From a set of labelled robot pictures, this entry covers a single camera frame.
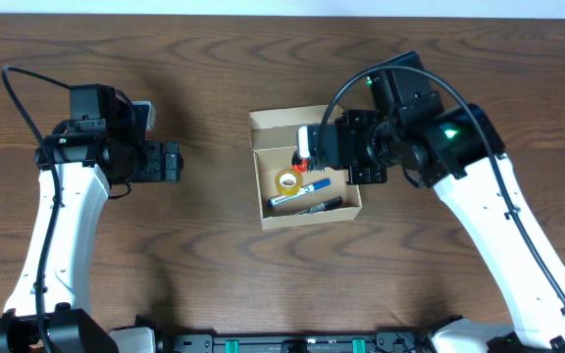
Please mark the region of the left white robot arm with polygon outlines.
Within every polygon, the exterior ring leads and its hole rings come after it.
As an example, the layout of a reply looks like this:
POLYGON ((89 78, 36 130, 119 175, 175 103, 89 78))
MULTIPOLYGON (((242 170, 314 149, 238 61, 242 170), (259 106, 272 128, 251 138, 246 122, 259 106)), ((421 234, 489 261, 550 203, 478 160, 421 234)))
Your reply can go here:
POLYGON ((0 317, 0 352, 31 352, 43 337, 55 352, 153 351, 152 329, 109 334, 91 318, 90 265, 111 188, 179 181, 179 146, 146 139, 152 103, 130 101, 111 86, 71 86, 70 107, 70 118, 35 153, 38 212, 22 274, 0 317))

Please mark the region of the yellow tape roll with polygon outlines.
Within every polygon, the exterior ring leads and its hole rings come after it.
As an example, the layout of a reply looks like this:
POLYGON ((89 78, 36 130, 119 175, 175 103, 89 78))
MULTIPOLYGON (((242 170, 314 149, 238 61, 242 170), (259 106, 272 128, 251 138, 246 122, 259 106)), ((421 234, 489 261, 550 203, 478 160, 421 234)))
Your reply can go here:
POLYGON ((303 186, 302 174, 294 169, 287 169, 278 172, 275 177, 275 187, 277 192, 283 196, 296 195, 303 186))

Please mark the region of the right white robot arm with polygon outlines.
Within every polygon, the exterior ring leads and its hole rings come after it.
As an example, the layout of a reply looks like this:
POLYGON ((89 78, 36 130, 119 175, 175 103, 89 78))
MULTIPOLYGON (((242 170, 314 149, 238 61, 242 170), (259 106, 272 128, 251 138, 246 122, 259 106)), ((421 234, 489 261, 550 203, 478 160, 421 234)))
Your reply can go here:
POLYGON ((432 189, 474 242, 510 314, 507 325, 461 316, 420 334, 420 352, 565 352, 565 266, 531 211, 486 113, 408 52, 356 75, 370 110, 302 126, 297 155, 310 171, 345 170, 352 185, 398 167, 432 189))

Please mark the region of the blue marker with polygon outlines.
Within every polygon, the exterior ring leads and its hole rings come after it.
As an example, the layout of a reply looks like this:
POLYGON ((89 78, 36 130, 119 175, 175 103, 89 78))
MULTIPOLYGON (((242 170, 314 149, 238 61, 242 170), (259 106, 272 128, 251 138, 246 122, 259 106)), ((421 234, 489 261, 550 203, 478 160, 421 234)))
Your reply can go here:
POLYGON ((274 209, 275 207, 281 205, 282 203, 288 202, 292 199, 296 199, 298 197, 304 196, 306 194, 315 192, 317 190, 323 189, 325 187, 330 186, 331 180, 329 178, 324 178, 321 180, 318 180, 316 182, 313 182, 311 184, 302 186, 299 191, 293 195, 290 196, 285 196, 285 195, 278 195, 275 197, 272 197, 271 199, 268 200, 267 202, 267 206, 271 209, 274 209))

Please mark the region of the black mounting rail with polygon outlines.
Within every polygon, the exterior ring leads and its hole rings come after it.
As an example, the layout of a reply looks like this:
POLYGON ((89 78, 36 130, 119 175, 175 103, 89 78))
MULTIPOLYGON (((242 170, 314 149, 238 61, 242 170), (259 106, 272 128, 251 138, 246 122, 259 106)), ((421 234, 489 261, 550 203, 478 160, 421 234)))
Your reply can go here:
POLYGON ((171 353, 424 353, 436 350, 413 331, 375 333, 216 335, 181 334, 167 338, 171 353))

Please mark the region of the black white marker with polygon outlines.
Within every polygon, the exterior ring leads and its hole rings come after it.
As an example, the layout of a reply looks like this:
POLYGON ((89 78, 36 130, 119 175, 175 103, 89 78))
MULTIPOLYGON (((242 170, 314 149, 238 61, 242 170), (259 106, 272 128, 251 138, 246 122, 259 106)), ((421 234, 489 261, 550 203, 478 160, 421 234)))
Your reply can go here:
POLYGON ((342 204, 342 197, 341 196, 337 196, 335 198, 323 201, 317 205, 314 205, 310 208, 307 208, 303 211, 298 212, 298 215, 307 215, 307 214, 315 214, 315 213, 319 213, 319 212, 325 212, 325 211, 329 211, 332 210, 336 207, 338 207, 339 205, 342 204))

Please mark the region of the open cardboard box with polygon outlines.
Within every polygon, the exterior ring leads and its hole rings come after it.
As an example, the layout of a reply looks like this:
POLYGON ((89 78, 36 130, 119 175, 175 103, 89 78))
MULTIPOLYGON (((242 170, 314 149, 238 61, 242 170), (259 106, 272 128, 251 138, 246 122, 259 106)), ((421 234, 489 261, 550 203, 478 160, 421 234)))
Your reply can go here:
POLYGON ((275 187, 278 172, 291 169, 298 129, 301 126, 318 124, 326 109, 325 105, 316 105, 253 111, 249 114, 250 142, 262 229, 351 221, 360 213, 362 199, 359 188, 347 183, 347 171, 335 171, 331 168, 302 176, 303 186, 324 178, 331 180, 330 186, 282 203, 274 209, 267 206, 269 199, 280 195, 275 187), (332 210, 298 215, 300 211, 337 196, 342 197, 342 204, 332 210))

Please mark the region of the orange utility knife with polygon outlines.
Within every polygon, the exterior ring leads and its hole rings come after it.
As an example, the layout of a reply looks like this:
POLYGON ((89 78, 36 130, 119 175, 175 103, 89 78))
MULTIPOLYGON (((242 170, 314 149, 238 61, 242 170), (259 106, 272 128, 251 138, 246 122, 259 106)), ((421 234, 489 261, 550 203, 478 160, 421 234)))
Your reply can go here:
POLYGON ((297 173, 304 174, 308 171, 308 160, 301 158, 295 151, 291 158, 291 167, 297 173))

